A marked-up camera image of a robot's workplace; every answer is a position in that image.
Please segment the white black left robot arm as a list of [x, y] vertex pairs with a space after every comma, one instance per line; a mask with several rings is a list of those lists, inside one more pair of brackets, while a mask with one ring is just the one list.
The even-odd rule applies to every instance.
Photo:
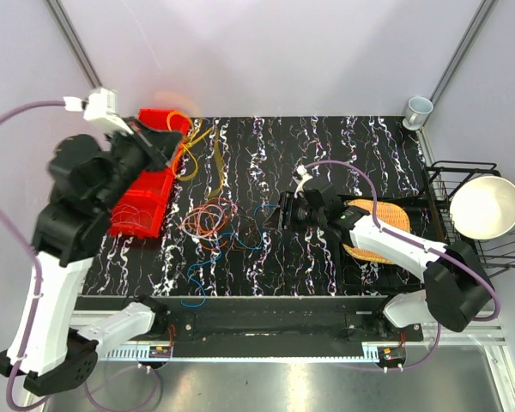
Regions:
[[114, 207], [142, 173], [168, 167], [183, 142], [180, 131], [119, 115], [111, 89], [96, 88], [83, 99], [65, 96], [53, 105], [79, 112], [110, 147], [101, 148], [88, 134], [58, 144], [48, 165], [49, 202], [33, 237], [21, 241], [32, 274], [21, 324], [0, 352], [0, 374], [8, 381], [23, 377], [24, 388], [41, 398], [81, 386], [104, 355], [130, 339], [157, 340], [167, 333], [167, 305], [150, 297], [81, 329], [70, 320]]

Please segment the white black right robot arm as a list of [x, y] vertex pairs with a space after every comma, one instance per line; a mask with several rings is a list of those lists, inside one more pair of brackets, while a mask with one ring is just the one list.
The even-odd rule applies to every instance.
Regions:
[[391, 340], [403, 327], [437, 322], [454, 332], [466, 329], [493, 298], [494, 288], [473, 248], [420, 238], [348, 204], [326, 180], [309, 179], [284, 191], [265, 227], [303, 233], [319, 228], [335, 245], [375, 253], [421, 281], [419, 291], [387, 300], [373, 318], [377, 337]]

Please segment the red storage bin row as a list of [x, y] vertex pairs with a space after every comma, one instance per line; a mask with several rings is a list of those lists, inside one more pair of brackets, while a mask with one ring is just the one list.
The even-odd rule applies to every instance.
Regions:
[[[146, 108], [139, 111], [138, 119], [151, 128], [178, 130], [183, 135], [192, 127], [191, 119], [176, 110]], [[112, 211], [110, 235], [139, 239], [159, 236], [181, 156], [180, 148], [169, 168], [138, 177]]]

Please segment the white mug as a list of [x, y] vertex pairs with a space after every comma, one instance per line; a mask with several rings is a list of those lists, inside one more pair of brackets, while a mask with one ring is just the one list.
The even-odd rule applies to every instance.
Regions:
[[403, 127], [407, 130], [419, 130], [433, 109], [433, 102], [428, 98], [422, 96], [410, 98], [403, 118]]

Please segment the white bowl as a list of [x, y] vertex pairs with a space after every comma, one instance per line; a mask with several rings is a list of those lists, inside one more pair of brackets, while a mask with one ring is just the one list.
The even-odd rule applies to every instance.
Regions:
[[451, 223], [463, 236], [491, 240], [515, 230], [515, 184], [489, 175], [472, 179], [454, 194]]

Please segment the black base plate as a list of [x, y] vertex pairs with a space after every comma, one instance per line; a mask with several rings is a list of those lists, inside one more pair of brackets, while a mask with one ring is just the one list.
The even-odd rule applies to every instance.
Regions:
[[213, 340], [325, 336], [331, 339], [422, 342], [419, 324], [402, 329], [380, 317], [382, 297], [227, 297], [208, 298], [198, 306], [179, 297], [159, 298], [169, 310], [174, 341], [183, 345]]

